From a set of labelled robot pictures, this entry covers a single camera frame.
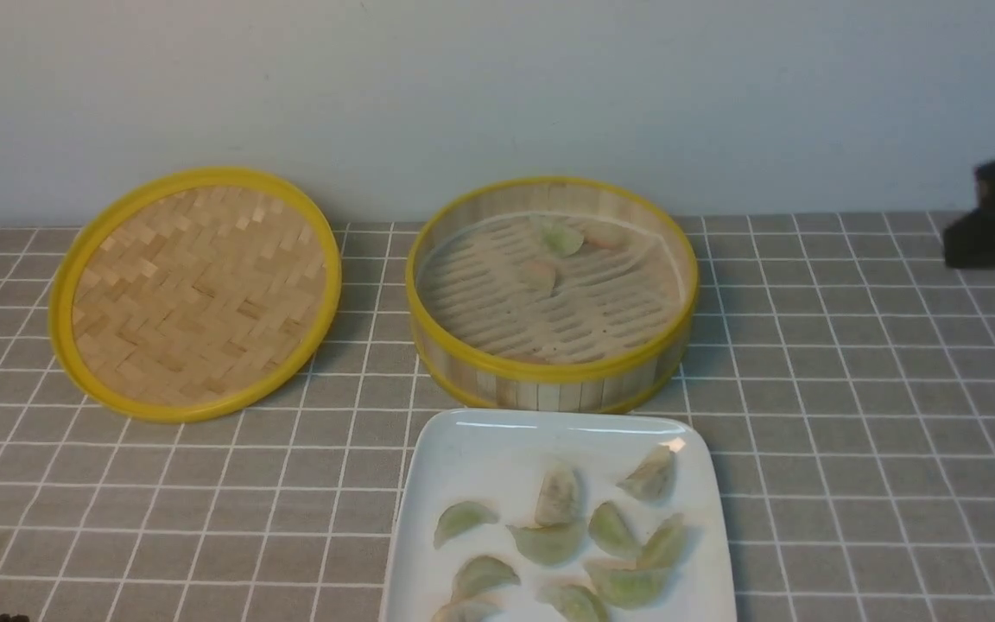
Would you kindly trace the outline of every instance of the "bamboo steamer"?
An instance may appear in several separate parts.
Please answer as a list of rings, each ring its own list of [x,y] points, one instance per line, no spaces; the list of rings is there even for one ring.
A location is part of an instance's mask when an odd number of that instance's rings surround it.
[[[557,257],[541,240],[553,224],[587,241]],[[529,274],[541,264],[556,275],[550,290]],[[406,275],[415,346],[447,393],[475,407],[583,413],[628,412],[669,381],[699,284],[694,248],[666,213],[566,177],[455,200],[421,229]]]
[[[301,190],[256,170],[194,169],[126,194],[79,234],[48,331],[95,401],[202,421],[293,377],[339,294],[332,230]]]

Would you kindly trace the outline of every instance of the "white plate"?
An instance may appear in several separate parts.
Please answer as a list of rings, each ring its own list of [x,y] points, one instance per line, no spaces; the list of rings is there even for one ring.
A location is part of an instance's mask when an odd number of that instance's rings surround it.
[[[624,495],[616,483],[664,442],[678,447],[675,492],[662,507],[649,507]],[[567,460],[580,472],[587,512],[603,501],[617,501],[641,541],[671,513],[686,515],[690,543],[680,578],[658,605],[612,609],[612,622],[735,620],[724,513],[708,448],[693,429],[628,415],[459,409],[432,418],[417,442],[391,544],[380,622],[430,622],[451,597],[455,571],[483,554],[508,562],[522,582],[490,594],[504,612],[487,622],[563,622],[552,607],[536,602],[538,587],[557,580],[589,586],[581,563],[608,555],[587,539],[573,562],[542,569],[517,553],[505,529],[506,524],[532,524],[542,475],[555,460]],[[467,531],[439,551],[432,548],[440,513],[467,499],[497,509],[500,523]]]

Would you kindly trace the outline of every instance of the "steamed dumpling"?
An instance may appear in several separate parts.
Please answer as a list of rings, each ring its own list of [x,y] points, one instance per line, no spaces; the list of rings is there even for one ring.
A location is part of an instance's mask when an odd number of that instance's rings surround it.
[[[475,501],[461,501],[451,505],[440,515],[435,524],[435,535],[432,536],[432,546],[439,548],[447,540],[461,536],[479,524],[497,523],[498,513]]]
[[[666,445],[656,446],[617,486],[647,504],[666,499],[675,487],[675,453]]]
[[[565,464],[550,468],[536,500],[536,523],[544,527],[572,523],[580,506],[581,489],[574,470]]]
[[[582,586],[547,586],[536,599],[555,607],[567,622],[609,622],[609,612],[597,594]]]
[[[501,586],[520,586],[521,578],[508,563],[490,555],[479,555],[459,568],[453,582],[451,599],[472,599]]]
[[[636,559],[640,554],[639,542],[612,501],[597,505],[596,511],[589,517],[589,536],[609,555]]]
[[[483,622],[491,615],[501,613],[501,607],[479,599],[459,600],[440,607],[432,622]]]
[[[659,524],[640,551],[637,568],[671,568],[686,548],[686,525],[682,515],[676,513]]]
[[[510,524],[509,533],[517,543],[517,550],[529,562],[560,566],[578,552],[586,525],[580,520],[552,527],[514,527]]]
[[[667,581],[670,579],[670,568],[611,568],[589,562],[586,564],[586,574],[593,590],[601,599],[619,609],[639,609],[648,606],[659,599]]]

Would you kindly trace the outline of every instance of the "woven bamboo lid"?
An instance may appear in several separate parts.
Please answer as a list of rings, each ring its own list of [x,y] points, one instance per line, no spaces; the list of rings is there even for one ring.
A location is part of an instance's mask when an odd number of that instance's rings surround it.
[[[56,276],[53,346],[99,402],[204,420],[277,389],[324,338],[340,261],[320,210],[286,181],[191,170],[128,194]]]

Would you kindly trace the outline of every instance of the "yellow rim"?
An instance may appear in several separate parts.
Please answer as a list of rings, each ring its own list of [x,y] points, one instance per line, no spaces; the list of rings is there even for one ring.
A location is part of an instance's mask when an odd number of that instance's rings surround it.
[[[459,387],[451,383],[449,379],[443,377],[443,374],[441,374],[439,370],[435,369],[435,367],[430,363],[425,352],[420,350],[419,347],[417,349],[417,355],[421,359],[421,362],[425,363],[425,367],[429,371],[430,377],[432,377],[432,379],[440,386],[440,389],[446,390],[447,394],[451,395],[451,397],[459,399],[463,405],[471,406],[473,409],[504,409],[504,406],[498,406],[494,402],[486,402],[485,399],[478,398],[478,395],[466,393],[465,390],[459,389]],[[683,347],[682,353],[679,355],[674,365],[670,366],[670,369],[678,369],[678,365],[682,362],[684,357],[686,357],[686,347]],[[641,390],[641,392],[637,393],[634,397],[629,397],[623,402],[607,406],[599,412],[609,415],[622,415],[624,413],[628,413],[629,410],[636,409],[640,405],[643,405],[644,402],[647,402],[648,399],[655,397],[655,394],[659,393],[659,390],[662,390],[662,387],[666,385],[667,382],[670,382],[670,379],[671,373],[670,371],[667,371],[667,373],[662,374],[659,378],[655,378],[655,384],[647,387],[646,390]]]
[[[268,377],[261,379],[252,386],[239,390],[237,393],[213,402],[197,404],[188,407],[161,406],[146,404],[123,397],[123,395],[107,389],[91,374],[79,355],[75,346],[72,330],[72,306],[75,300],[75,288],[79,277],[91,254],[102,241],[110,236],[126,219],[137,213],[139,209],[153,204],[170,194],[182,192],[199,186],[241,186],[261,193],[273,194],[301,212],[313,227],[317,240],[325,249],[325,298],[321,303],[320,313],[314,320],[305,338],[296,347],[287,361],[279,366]],[[52,350],[60,365],[64,367],[67,376],[81,390],[96,399],[108,409],[118,413],[142,418],[153,422],[197,422],[208,420],[243,409],[257,399],[265,397],[277,389],[301,369],[301,366],[312,357],[321,340],[328,332],[329,324],[336,315],[336,306],[340,299],[342,273],[340,273],[340,255],[333,237],[332,228],[320,212],[320,209],[300,189],[280,180],[279,177],[249,170],[246,168],[196,168],[176,173],[161,180],[152,181],[133,192],[126,194],[121,200],[106,208],[105,212],[87,225],[83,232],[72,243],[64,256],[60,270],[52,282],[52,296],[48,303],[48,335],[52,340]]]
[[[639,205],[648,209],[649,212],[654,213],[659,220],[662,221],[664,227],[666,227],[669,232],[672,232],[678,236],[688,249],[687,261],[690,263],[690,271],[692,275],[694,275],[694,279],[692,279],[691,283],[688,284],[688,306],[686,307],[686,311],[684,311],[683,314],[679,314],[678,319],[676,319],[671,326],[668,326],[666,330],[663,330],[661,333],[656,335],[654,339],[646,344],[643,344],[643,346],[638,347],[636,350],[625,352],[625,354],[621,354],[619,357],[613,357],[611,359],[601,359],[600,361],[593,361],[592,363],[577,363],[572,365],[542,365],[537,363],[510,361],[510,359],[494,357],[493,354],[489,354],[468,346],[467,343],[459,341],[459,339],[455,338],[455,336],[450,334],[448,331],[443,330],[443,327],[440,327],[440,324],[432,319],[432,315],[430,315],[425,306],[421,304],[420,296],[417,294],[417,252],[420,248],[420,244],[423,240],[425,240],[425,237],[429,235],[432,227],[434,227],[434,224],[437,223],[437,221],[447,216],[447,214],[452,212],[455,208],[465,204],[465,202],[478,197],[479,194],[486,194],[493,192],[493,190],[508,188],[510,186],[541,184],[541,182],[580,184],[608,190],[608,192],[619,194],[619,196],[623,196],[627,198],[627,200],[638,202]],[[503,378],[516,379],[517,381],[561,384],[615,377],[617,374],[631,370],[633,367],[640,366],[641,364],[649,361],[649,359],[656,357],[656,355],[658,355],[660,351],[668,345],[668,343],[674,341],[675,336],[678,335],[684,326],[686,326],[686,322],[688,322],[690,316],[694,314],[696,294],[698,294],[698,279],[696,279],[696,275],[698,275],[698,260],[696,260],[694,247],[690,244],[690,240],[686,237],[686,233],[682,231],[682,228],[678,226],[678,223],[675,223],[670,216],[667,216],[666,213],[656,207],[655,204],[652,204],[652,202],[645,200],[643,197],[638,196],[638,194],[629,193],[628,190],[624,190],[623,188],[605,184],[603,181],[581,180],[577,177],[528,177],[523,178],[522,180],[501,181],[497,184],[485,186],[483,188],[473,190],[473,192],[463,194],[463,196],[457,198],[457,200],[451,201],[449,205],[441,209],[437,215],[432,217],[432,219],[425,224],[425,227],[421,229],[421,232],[418,233],[417,239],[414,241],[414,245],[412,245],[412,248],[409,249],[409,258],[406,260],[406,296],[409,300],[409,310],[422,329],[425,330],[425,334],[429,335],[430,338],[437,342],[438,346],[441,346],[442,349],[447,350],[455,358],[461,359],[461,361],[477,367],[478,370],[489,371],[490,373]]]

